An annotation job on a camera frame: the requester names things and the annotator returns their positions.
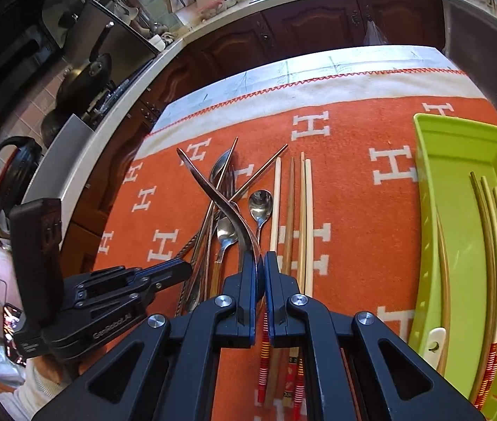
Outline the plain dark wooden chopstick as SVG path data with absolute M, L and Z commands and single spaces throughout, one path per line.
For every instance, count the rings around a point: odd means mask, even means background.
M 282 273 L 289 275 L 291 272 L 293 225 L 294 225 L 294 200 L 295 200 L 295 161 L 290 158 L 290 175 L 288 176 L 288 196 L 286 206 L 286 229 L 284 238 L 284 253 L 282 260 Z M 280 362 L 282 358 L 281 349 L 271 349 L 270 371 L 268 372 L 267 392 L 264 407 L 271 409 L 274 403 L 274 396 L 278 383 Z

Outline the orange H-pattern blanket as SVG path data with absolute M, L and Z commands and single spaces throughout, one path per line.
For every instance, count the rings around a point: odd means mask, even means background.
M 168 107 L 144 139 L 117 194 L 95 268 L 146 267 L 175 256 L 199 229 L 207 197 L 182 165 L 201 172 L 228 148 L 247 179 L 277 150 L 282 219 L 299 216 L 299 159 L 311 162 L 313 295 L 330 310 L 378 314 L 408 338 L 421 256 L 413 118 L 455 116 L 497 125 L 497 110 L 461 72 L 404 68 L 330 73 L 317 80 L 222 94 L 205 87 Z

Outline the black electric kettle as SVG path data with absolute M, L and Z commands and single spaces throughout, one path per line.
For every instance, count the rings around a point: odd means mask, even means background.
M 12 146 L 12 152 L 0 172 L 0 213 L 8 217 L 11 209 L 22 203 L 25 192 L 39 167 L 41 145 L 29 136 L 11 136 L 0 143 Z

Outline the black wok pan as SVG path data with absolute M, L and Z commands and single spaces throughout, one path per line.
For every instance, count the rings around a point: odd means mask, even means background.
M 105 25 L 85 63 L 65 73 L 55 95 L 55 108 L 41 122 L 41 138 L 46 147 L 52 144 L 68 119 L 73 114 L 81 116 L 86 112 L 92 100 L 109 83 L 113 62 L 111 55 L 100 53 L 100 49 L 114 25 L 114 22 Z

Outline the large steel ladle spoon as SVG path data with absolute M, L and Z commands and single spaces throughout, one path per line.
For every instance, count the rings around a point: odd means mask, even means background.
M 230 152 L 226 150 L 218 158 L 213 168 L 211 169 L 211 173 L 209 175 L 209 182 L 213 186 L 217 186 L 220 176 L 223 172 L 224 164 L 227 161 L 227 157 L 229 156 L 229 154 Z M 233 195 L 235 189 L 235 176 L 234 176 L 235 164 L 236 164 L 236 155 L 233 155 L 230 160 L 230 164 L 227 166 L 225 178 L 222 181 L 221 186 L 219 188 L 219 191 L 227 198 L 230 198 Z

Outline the green plastic utensil tray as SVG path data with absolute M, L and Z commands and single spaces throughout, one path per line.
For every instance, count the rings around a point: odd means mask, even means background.
M 497 197 L 497 126 L 418 114 L 416 169 L 420 192 L 421 266 L 409 346 L 422 355 L 428 332 L 442 327 L 437 214 L 449 263 L 451 327 L 446 379 L 469 398 L 483 341 L 486 302 L 481 218 L 469 178 L 485 176 Z M 497 373 L 481 408 L 497 420 Z

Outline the medium steel spoon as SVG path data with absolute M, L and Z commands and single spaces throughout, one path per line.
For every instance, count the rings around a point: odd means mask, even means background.
M 230 246 L 237 243 L 237 235 L 229 218 L 222 217 L 218 220 L 216 225 L 216 237 L 218 240 L 218 253 L 211 271 L 210 298 L 214 298 L 220 294 L 225 253 Z

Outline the white ceramic soup spoon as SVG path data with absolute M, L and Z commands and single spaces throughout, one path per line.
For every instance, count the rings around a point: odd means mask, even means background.
M 438 369 L 438 364 L 442 358 L 446 336 L 446 329 L 437 327 L 430 330 L 426 338 L 426 343 L 422 351 L 422 358 L 435 370 Z

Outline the twisted steel chopstick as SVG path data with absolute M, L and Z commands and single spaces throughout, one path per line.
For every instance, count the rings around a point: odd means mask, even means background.
M 218 181 L 217 186 L 214 186 L 216 189 L 219 189 L 221 186 L 222 181 L 225 178 L 226 171 L 227 171 L 227 166 L 230 164 L 230 159 L 234 153 L 234 149 L 237 146 L 238 139 L 235 138 L 233 140 L 232 146 L 229 149 L 229 156 L 227 157 L 227 161 L 224 164 L 223 172 L 220 176 L 220 179 Z M 192 275 L 191 278 L 183 283 L 183 287 L 181 289 L 179 299 L 176 305 L 176 310 L 175 310 L 175 315 L 179 316 L 182 315 L 183 312 L 185 311 L 186 303 L 187 300 L 191 294 L 191 290 L 195 284 L 195 282 L 198 279 L 198 274 L 200 271 L 200 265 L 202 263 L 202 252 L 204 249 L 204 245 L 207 243 L 207 231 L 211 227 L 211 217 L 212 217 L 212 210 L 213 210 L 213 202 L 210 201 L 209 205 L 207 206 L 207 210 L 204 216 L 204 220 L 202 222 L 202 225 L 200 227 L 201 233 L 200 236 L 197 240 L 197 243 L 195 244 L 193 248 L 193 254 L 191 256 L 191 266 L 192 266 Z

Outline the large steel soup spoon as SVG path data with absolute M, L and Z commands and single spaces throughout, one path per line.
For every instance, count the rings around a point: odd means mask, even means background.
M 184 165 L 187 166 L 187 169 L 190 170 L 191 175 L 195 178 L 198 185 L 231 221 L 239 242 L 238 271 L 242 272 L 245 267 L 250 269 L 260 258 L 260 250 L 258 249 L 254 233 L 247 225 L 243 216 L 231 205 L 230 201 L 201 174 L 186 152 L 181 148 L 176 149 L 176 152 L 181 161 L 184 162 Z

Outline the red-banded light chopstick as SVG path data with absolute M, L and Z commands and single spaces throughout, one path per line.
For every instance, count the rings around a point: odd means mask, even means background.
M 274 168 L 274 185 L 272 194 L 272 216 L 271 216 L 271 231 L 270 231 L 270 247 L 264 258 L 265 269 L 265 300 L 269 302 L 270 297 L 270 271 L 273 267 L 277 267 L 277 263 L 271 262 L 271 253 L 277 253 L 278 233 L 279 233 L 279 211 L 280 211 L 280 198 L 281 198 L 281 178 L 282 178 L 282 160 L 277 158 Z M 263 336 L 262 346 L 260 351 L 260 367 L 258 376 L 258 393 L 257 402 L 260 406 L 265 405 L 268 370 L 270 369 L 270 354 L 271 345 L 270 337 L 268 336 L 268 313 L 270 307 L 266 306 L 264 309 L 263 320 Z

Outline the red-striped bamboo chopstick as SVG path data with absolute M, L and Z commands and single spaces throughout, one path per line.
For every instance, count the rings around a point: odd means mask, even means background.
M 440 214 L 437 214 L 437 231 L 438 231 L 438 260 L 440 261 L 440 278 L 441 278 L 441 293 L 442 293 L 442 313 L 441 322 L 442 328 L 445 329 L 445 341 L 442 345 L 442 354 L 440 361 L 438 361 L 438 373 L 441 375 L 445 374 L 448 349 L 449 349 L 449 339 L 450 339 L 450 327 L 451 327 L 451 289 L 450 289 L 450 271 L 449 263 L 446 252 L 445 238 L 442 229 L 442 221 Z

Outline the wooden chopstick decorated tip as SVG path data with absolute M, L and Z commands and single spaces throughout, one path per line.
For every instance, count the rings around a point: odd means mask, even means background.
M 299 249 L 297 282 L 301 293 L 305 292 L 306 282 L 306 164 L 305 153 L 300 154 L 300 206 L 299 206 Z M 292 408 L 297 383 L 299 348 L 290 348 L 286 369 L 286 383 L 283 397 L 283 406 Z

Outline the long red-tipped chopstick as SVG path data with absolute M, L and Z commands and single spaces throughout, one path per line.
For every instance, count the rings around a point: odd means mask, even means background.
M 306 282 L 305 282 L 305 292 L 302 295 L 308 298 L 312 296 L 313 290 L 313 276 L 312 276 L 312 260 L 314 258 L 313 250 L 313 237 L 312 237 L 312 178 L 307 173 L 306 170 Z M 297 383 L 294 395 L 294 405 L 292 407 L 291 419 L 299 420 L 301 418 L 301 406 L 303 403 L 305 395 L 305 377 L 304 377 L 304 364 L 303 364 L 303 352 L 299 351 L 299 361 L 298 361 L 298 374 Z

